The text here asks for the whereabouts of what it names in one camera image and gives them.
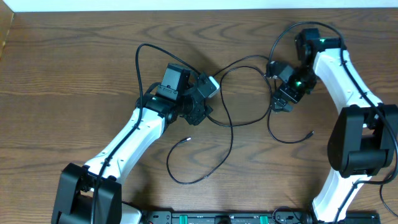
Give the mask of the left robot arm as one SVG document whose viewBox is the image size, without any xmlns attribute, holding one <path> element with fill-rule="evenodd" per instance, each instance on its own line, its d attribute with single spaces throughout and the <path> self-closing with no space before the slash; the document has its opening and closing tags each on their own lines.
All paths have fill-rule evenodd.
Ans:
<svg viewBox="0 0 398 224">
<path fill-rule="evenodd" d="M 142 213 L 122 201 L 122 186 L 146 149 L 178 117 L 200 124 L 212 111 L 204 101 L 220 89 L 205 73 L 170 63 L 161 82 L 136 101 L 118 135 L 83 166 L 70 163 L 61 173 L 52 223 L 139 223 Z"/>
</svg>

